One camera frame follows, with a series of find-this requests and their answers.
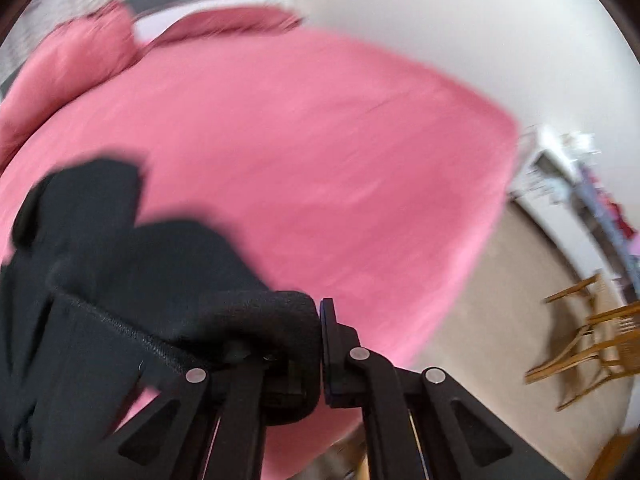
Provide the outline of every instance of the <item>pink blanket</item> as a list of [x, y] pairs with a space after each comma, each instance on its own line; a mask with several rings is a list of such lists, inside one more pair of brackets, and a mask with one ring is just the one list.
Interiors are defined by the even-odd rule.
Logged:
[[[174, 30], [52, 111], [0, 178], [4, 256], [38, 179], [117, 153], [144, 168], [140, 222], [187, 214], [221, 229], [270, 286], [335, 298], [338, 320], [364, 346], [408, 365], [500, 214], [516, 127], [435, 70], [289, 28]], [[263, 477], [296, 473], [358, 418], [319, 406], [269, 428]]]

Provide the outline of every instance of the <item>black garment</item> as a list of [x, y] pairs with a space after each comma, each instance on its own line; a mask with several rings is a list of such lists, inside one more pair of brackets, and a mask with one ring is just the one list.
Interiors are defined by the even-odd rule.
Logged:
[[270, 292], [219, 234], [194, 221], [134, 227], [135, 167], [100, 159], [52, 174], [18, 213], [0, 279], [0, 436], [27, 478], [49, 480], [110, 431], [137, 384], [162, 390], [225, 366], [242, 338], [297, 366], [319, 397], [311, 298]]

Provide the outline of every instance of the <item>wooden chair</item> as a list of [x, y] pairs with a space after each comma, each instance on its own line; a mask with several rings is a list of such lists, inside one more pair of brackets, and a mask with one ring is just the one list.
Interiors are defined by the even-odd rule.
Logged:
[[[589, 285], [594, 285], [593, 293], [588, 290]], [[585, 296], [591, 315], [564, 350], [551, 361], [526, 373], [525, 382], [534, 383], [587, 361], [597, 361], [599, 366], [591, 383], [573, 398], [562, 402], [557, 411], [564, 410], [604, 383], [640, 373], [640, 301], [614, 308], [619, 303], [600, 274], [544, 301], [552, 303], [570, 294]], [[585, 343], [587, 348], [580, 349]]]

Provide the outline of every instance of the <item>floor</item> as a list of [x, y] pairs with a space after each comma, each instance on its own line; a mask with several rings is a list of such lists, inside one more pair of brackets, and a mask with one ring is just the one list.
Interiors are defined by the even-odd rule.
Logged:
[[415, 369], [445, 369], [572, 480], [582, 480], [621, 427], [631, 380], [605, 384], [562, 412], [567, 390], [593, 370], [525, 385], [527, 369], [572, 337], [586, 308], [580, 300], [540, 300], [574, 282], [556, 250], [515, 205], [508, 205], [465, 292], [420, 356]]

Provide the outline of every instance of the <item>wall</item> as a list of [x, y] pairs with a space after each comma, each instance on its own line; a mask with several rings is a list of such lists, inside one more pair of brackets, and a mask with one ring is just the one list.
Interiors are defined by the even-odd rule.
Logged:
[[599, 173], [640, 227], [640, 66], [598, 0], [299, 0], [312, 23], [434, 64], [522, 126], [596, 134]]

